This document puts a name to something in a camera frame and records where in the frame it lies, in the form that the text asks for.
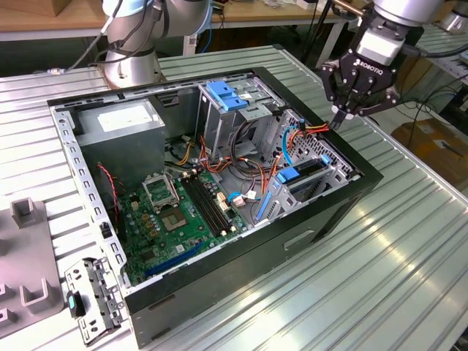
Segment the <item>yellow cable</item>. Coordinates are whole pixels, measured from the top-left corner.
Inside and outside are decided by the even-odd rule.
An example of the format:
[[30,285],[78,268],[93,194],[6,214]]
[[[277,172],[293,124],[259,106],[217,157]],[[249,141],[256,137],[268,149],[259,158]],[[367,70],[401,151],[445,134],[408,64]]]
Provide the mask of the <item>yellow cable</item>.
[[182,161],[180,162],[177,162],[176,165],[178,166],[182,166],[182,165],[185,165],[187,163],[187,161],[189,160],[189,156],[190,156],[190,148],[192,147],[192,144],[187,144],[187,151],[185,153],[185,157],[182,159]]

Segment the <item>ram slot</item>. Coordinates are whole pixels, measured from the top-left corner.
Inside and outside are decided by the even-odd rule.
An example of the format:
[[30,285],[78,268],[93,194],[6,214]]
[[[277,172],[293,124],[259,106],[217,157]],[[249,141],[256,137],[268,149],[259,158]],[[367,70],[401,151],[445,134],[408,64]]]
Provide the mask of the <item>ram slot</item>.
[[229,223],[219,207],[211,199],[210,193],[205,189],[201,181],[196,178],[184,179],[182,186],[215,237],[220,236],[222,231],[227,232],[229,230]]

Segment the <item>cardboard box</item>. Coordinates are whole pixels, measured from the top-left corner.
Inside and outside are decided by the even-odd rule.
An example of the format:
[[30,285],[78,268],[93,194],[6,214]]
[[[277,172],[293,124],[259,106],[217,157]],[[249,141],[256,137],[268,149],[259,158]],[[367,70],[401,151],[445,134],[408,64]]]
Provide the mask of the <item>cardboard box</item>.
[[[412,123],[402,124],[392,137],[407,146]],[[455,188],[468,187],[468,143],[435,118],[416,122],[409,150]]]
[[0,7],[56,17],[71,0],[0,0]]

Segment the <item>motherboard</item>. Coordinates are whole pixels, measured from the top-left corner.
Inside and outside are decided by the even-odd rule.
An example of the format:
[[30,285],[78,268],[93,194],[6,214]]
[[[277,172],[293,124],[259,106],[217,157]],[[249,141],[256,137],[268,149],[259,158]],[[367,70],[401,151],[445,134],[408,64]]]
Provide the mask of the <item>motherboard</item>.
[[172,179],[158,175],[118,198],[122,241],[132,284],[161,273],[247,230],[207,171]]

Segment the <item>wooden shelf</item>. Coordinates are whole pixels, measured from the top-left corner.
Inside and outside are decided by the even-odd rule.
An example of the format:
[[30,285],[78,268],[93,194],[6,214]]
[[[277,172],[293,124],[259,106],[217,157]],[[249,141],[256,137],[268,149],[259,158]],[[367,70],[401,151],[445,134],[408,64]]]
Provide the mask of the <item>wooden shelf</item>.
[[[275,21],[275,20],[309,20],[313,11],[299,6],[286,4],[274,9],[256,0],[253,3],[233,2],[224,9],[225,22]],[[221,22],[218,15],[213,22]],[[98,29],[105,22],[100,0],[72,0],[60,14],[55,17],[35,15],[33,13],[0,9],[0,31],[46,31],[66,29]]]

